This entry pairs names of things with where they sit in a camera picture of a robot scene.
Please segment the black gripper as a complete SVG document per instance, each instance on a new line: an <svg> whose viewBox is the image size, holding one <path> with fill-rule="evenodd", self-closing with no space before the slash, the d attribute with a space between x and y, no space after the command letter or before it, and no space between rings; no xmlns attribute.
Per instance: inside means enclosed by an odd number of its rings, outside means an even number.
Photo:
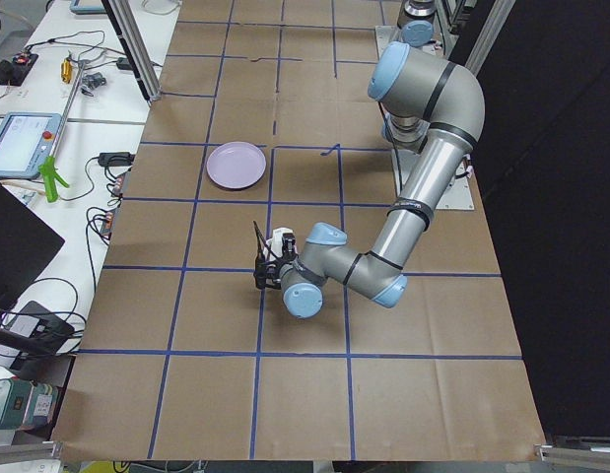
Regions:
<svg viewBox="0 0 610 473"><path fill-rule="evenodd" d="M281 276L280 271L283 266L290 264L298 256L297 240L294 236L283 236L283 255L281 257L272 258L270 255L266 257L265 274L267 286L280 286Z"/></svg>

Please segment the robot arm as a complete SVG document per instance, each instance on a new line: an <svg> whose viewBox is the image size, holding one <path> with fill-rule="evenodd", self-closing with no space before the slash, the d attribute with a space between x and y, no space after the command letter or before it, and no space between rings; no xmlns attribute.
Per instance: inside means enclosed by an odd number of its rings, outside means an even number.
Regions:
<svg viewBox="0 0 610 473"><path fill-rule="evenodd" d="M441 13L441 1L402 1L395 39L415 48L432 44L447 52L451 48L451 40L445 32Z"/></svg>
<svg viewBox="0 0 610 473"><path fill-rule="evenodd" d="M465 67L393 41L374 69L368 94L393 116L428 122L426 142L373 248L360 253L339 229L317 223L296 259L280 272L282 299L299 318L316 315L328 279L376 304L393 307L407 287L402 270L463 157L476 147L485 101Z"/></svg>

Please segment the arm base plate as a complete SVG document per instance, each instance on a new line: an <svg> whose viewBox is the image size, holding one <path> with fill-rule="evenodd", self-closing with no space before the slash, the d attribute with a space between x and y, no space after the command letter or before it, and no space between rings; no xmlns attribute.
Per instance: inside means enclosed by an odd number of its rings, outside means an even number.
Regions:
<svg viewBox="0 0 610 473"><path fill-rule="evenodd" d="M399 39L400 29L396 25L375 26L375 42L377 48L377 58L380 59L387 46Z"/></svg>
<svg viewBox="0 0 610 473"><path fill-rule="evenodd" d="M462 170L463 149L444 139L428 142L421 154L391 152L396 195L427 204L436 210L473 211L467 177Z"/></svg>

